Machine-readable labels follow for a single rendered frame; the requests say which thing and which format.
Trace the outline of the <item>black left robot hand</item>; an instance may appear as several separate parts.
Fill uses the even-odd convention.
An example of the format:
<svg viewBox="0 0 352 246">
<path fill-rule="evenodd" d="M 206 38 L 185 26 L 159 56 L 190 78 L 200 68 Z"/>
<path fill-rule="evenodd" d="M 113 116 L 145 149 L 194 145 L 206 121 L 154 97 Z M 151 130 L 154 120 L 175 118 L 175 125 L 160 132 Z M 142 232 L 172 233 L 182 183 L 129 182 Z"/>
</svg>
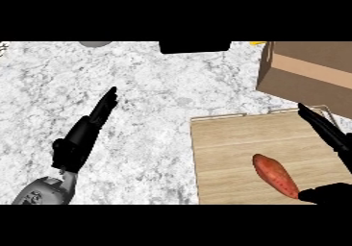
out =
<svg viewBox="0 0 352 246">
<path fill-rule="evenodd" d="M 99 131 L 117 104 L 117 88 L 113 86 L 91 115 L 82 117 L 65 138 L 58 138 L 54 142 L 54 168 L 71 173 L 80 171 L 89 159 Z"/>
</svg>

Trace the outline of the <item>black appliance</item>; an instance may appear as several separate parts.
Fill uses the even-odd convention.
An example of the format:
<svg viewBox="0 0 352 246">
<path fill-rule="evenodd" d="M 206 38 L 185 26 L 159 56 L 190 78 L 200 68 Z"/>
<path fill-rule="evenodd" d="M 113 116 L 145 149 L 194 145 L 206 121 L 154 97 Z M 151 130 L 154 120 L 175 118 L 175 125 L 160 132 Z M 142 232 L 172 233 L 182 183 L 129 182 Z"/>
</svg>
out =
<svg viewBox="0 0 352 246">
<path fill-rule="evenodd" d="M 230 49 L 228 41 L 162 41 L 159 43 L 160 52 L 163 54 L 222 52 Z"/>
</svg>

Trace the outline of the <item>grey round object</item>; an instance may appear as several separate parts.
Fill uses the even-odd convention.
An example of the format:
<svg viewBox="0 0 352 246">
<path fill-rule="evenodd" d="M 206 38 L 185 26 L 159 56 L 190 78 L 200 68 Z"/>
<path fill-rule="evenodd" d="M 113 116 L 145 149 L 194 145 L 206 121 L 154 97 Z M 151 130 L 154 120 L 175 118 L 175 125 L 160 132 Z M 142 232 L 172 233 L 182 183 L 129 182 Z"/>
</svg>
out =
<svg viewBox="0 0 352 246">
<path fill-rule="evenodd" d="M 96 48 L 108 45 L 113 41 L 80 41 L 82 45 L 89 48 Z"/>
</svg>

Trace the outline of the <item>pale wooden tray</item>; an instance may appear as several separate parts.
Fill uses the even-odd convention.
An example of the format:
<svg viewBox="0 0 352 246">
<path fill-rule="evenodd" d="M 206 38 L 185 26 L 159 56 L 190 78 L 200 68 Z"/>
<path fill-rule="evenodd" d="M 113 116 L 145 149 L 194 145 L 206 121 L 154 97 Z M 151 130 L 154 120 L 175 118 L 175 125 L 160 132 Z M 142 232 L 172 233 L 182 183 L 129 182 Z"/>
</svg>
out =
<svg viewBox="0 0 352 246">
<path fill-rule="evenodd" d="M 281 162 L 299 189 L 352 184 L 352 174 L 333 148 L 296 109 L 196 117 L 191 136 L 202 204 L 302 203 L 262 180 L 253 166 L 256 154 Z"/>
</svg>

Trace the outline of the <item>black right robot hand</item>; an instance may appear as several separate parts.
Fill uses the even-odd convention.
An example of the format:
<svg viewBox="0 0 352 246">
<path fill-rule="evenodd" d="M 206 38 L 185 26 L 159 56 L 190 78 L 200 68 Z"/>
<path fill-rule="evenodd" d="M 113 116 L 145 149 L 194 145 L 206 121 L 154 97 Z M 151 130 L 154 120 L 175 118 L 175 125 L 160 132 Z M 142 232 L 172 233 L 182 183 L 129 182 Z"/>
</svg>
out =
<svg viewBox="0 0 352 246">
<path fill-rule="evenodd" d="M 352 175 L 352 133 L 345 134 L 304 103 L 299 103 L 299 116 L 332 146 Z M 317 205 L 352 205 L 352 184 L 335 183 L 310 188 L 299 193 L 299 199 Z"/>
</svg>

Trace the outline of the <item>orange sweet potato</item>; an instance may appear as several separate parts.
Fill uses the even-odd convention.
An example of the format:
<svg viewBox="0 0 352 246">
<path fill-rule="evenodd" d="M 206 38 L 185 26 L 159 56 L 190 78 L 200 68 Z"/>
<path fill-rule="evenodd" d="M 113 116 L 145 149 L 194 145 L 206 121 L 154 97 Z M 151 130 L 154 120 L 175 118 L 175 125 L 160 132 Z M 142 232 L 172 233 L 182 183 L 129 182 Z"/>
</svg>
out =
<svg viewBox="0 0 352 246">
<path fill-rule="evenodd" d="M 253 166 L 264 181 L 287 197 L 299 198 L 299 187 L 283 166 L 283 164 L 268 156 L 256 154 L 253 156 Z"/>
</svg>

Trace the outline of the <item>brown cardboard box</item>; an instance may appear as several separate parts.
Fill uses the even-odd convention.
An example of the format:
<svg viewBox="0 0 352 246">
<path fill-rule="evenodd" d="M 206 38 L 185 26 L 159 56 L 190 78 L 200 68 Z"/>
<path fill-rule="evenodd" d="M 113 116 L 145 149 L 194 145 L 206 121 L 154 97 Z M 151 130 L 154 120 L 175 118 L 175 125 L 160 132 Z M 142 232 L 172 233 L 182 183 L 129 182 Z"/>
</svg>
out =
<svg viewBox="0 0 352 246">
<path fill-rule="evenodd" d="M 352 119 L 352 41 L 270 41 L 256 90 Z"/>
</svg>

